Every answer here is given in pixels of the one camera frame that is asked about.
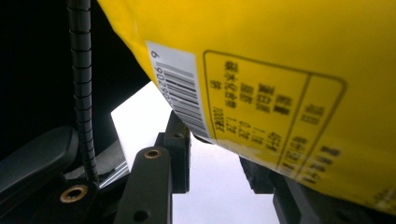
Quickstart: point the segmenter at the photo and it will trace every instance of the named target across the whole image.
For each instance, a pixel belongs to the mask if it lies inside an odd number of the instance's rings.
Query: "black mechanical part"
[[[0,218],[2,224],[31,223],[35,212],[47,200],[48,196],[57,188],[64,185],[66,179],[57,175],[43,187],[28,196],[23,202],[14,207],[4,217]]]
[[[98,190],[96,183],[85,179],[70,181],[51,193],[31,223],[96,223]]]
[[[171,154],[173,187],[172,193],[190,190],[190,130],[172,111],[165,133],[159,133],[156,147],[165,147]]]
[[[171,157],[167,149],[148,147],[136,154],[114,223],[172,223]]]
[[[79,150],[87,178],[97,182],[99,177],[92,135],[91,0],[67,0],[67,10]]]
[[[309,189],[285,176],[274,174],[274,206],[280,223],[374,224],[365,208]]]
[[[245,176],[256,194],[272,194],[274,193],[274,185],[270,180],[271,170],[255,163],[239,157]]]
[[[200,137],[200,136],[198,136],[198,135],[195,135],[195,134],[192,134],[192,135],[194,135],[194,137],[195,137],[198,141],[200,141],[200,142],[202,142],[202,143],[213,145],[213,143],[206,141],[204,138],[202,138],[202,137]]]
[[[78,135],[71,127],[44,133],[0,163],[0,217],[49,183],[76,157]]]
[[[114,223],[128,178],[129,174],[100,189],[95,201],[96,214],[100,216],[98,224]]]

